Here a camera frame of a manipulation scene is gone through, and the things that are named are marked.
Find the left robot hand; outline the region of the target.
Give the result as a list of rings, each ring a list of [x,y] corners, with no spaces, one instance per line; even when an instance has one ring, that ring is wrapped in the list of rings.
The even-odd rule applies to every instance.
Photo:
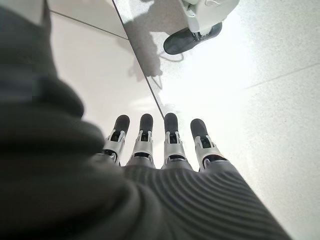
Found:
[[[130,120],[110,137],[57,75],[45,0],[0,3],[0,237],[3,240],[287,240],[289,235],[211,141],[191,124],[199,171],[180,152],[178,121],[164,118],[154,167],[153,119],[140,120],[136,151],[119,156]]]

